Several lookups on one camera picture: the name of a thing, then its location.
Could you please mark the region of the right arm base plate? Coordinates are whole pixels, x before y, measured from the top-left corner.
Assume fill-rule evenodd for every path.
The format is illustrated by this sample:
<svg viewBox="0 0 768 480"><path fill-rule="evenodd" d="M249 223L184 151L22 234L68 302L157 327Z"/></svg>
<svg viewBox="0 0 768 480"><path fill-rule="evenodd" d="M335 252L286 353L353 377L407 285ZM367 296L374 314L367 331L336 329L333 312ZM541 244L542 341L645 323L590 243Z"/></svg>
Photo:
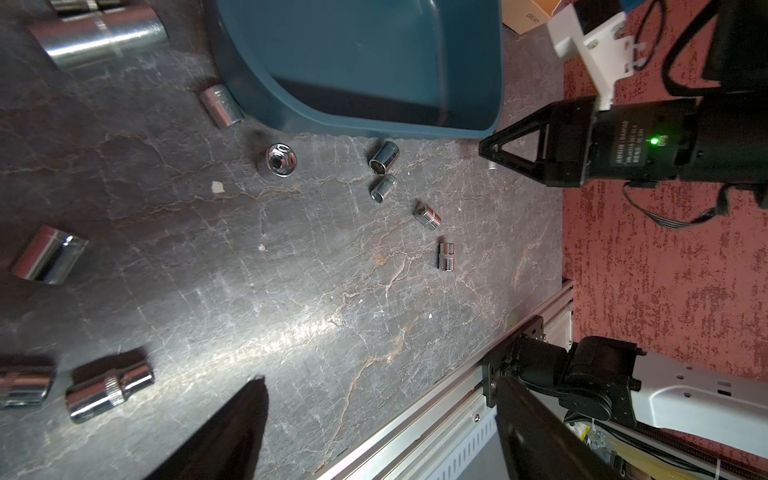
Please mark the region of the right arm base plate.
<svg viewBox="0 0 768 480"><path fill-rule="evenodd" d="M481 360L482 389L488 408L496 406L497 382L500 378L508 377L516 363L516 350L522 339L544 338L544 319L534 315L525 322L518 324L503 340L491 348Z"/></svg>

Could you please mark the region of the dark chrome socket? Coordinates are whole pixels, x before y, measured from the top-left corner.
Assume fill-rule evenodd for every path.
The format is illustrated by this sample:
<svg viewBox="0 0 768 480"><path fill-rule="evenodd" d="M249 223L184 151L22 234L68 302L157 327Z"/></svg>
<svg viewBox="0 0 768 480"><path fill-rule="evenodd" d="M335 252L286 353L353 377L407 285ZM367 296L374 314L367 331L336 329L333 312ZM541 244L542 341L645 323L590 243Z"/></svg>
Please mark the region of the dark chrome socket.
<svg viewBox="0 0 768 480"><path fill-rule="evenodd" d="M451 272L455 269L455 244L441 242L438 252L438 268L441 271Z"/></svg>

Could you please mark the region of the chrome socket box front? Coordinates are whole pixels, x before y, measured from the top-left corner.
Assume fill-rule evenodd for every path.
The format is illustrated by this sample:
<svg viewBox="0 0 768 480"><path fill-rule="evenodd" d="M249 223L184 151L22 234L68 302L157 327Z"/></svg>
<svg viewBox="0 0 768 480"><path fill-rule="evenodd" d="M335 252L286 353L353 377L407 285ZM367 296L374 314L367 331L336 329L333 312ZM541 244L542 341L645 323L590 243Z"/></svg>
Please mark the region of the chrome socket box front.
<svg viewBox="0 0 768 480"><path fill-rule="evenodd" d="M368 160L368 166L377 175L388 173L400 154L400 148L392 141L384 141L373 156Z"/></svg>

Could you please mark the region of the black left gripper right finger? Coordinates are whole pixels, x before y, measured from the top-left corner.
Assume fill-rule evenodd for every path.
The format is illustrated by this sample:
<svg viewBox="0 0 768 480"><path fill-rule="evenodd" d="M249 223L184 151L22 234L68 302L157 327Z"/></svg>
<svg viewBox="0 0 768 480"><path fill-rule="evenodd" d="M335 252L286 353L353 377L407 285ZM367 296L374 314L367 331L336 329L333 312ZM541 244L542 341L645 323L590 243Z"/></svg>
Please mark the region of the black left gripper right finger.
<svg viewBox="0 0 768 480"><path fill-rule="evenodd" d="M515 379L496 382L496 423L512 479L616 479L618 473Z"/></svg>

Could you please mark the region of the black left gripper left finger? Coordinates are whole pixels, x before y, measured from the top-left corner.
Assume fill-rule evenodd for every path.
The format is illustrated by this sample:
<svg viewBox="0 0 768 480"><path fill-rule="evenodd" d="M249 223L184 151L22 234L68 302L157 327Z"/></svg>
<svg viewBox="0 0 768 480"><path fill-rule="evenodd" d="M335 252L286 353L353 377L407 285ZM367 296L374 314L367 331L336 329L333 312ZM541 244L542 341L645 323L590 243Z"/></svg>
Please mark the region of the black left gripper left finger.
<svg viewBox="0 0 768 480"><path fill-rule="evenodd" d="M268 420L265 379L249 380L150 479L253 479Z"/></svg>

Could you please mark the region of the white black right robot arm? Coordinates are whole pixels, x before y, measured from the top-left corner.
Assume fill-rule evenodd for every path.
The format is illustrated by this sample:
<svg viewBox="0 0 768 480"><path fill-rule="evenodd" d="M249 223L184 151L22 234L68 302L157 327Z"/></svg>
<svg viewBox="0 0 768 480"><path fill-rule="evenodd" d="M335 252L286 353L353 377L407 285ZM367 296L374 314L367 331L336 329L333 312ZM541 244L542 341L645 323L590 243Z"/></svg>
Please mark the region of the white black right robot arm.
<svg viewBox="0 0 768 480"><path fill-rule="evenodd" d="M592 97L554 102L483 139L480 155L548 187L594 179L624 191L663 181L715 183L704 224L729 211L734 189L767 205L767 5L711 1L664 58L665 101L618 106L617 81L642 69L634 39L620 35L621 1L579 1L547 25L561 58L579 56ZM767 453L767 387L698 371L599 336L562 348L513 334L482 359L482 389L506 468L517 479L611 479L615 472L548 416L555 398L570 421L670 429L758 456Z"/></svg>

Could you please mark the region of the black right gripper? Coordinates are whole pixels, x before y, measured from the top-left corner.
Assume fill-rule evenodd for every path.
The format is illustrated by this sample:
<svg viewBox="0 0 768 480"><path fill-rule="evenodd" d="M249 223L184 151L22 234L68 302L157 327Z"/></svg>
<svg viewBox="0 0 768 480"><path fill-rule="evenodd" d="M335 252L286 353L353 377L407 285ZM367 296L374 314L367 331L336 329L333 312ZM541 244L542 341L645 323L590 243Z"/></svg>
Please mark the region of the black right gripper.
<svg viewBox="0 0 768 480"><path fill-rule="evenodd" d="M693 138L696 101L597 109L586 97L547 105L480 141L478 154L538 183L580 188L593 179L659 182Z"/></svg>

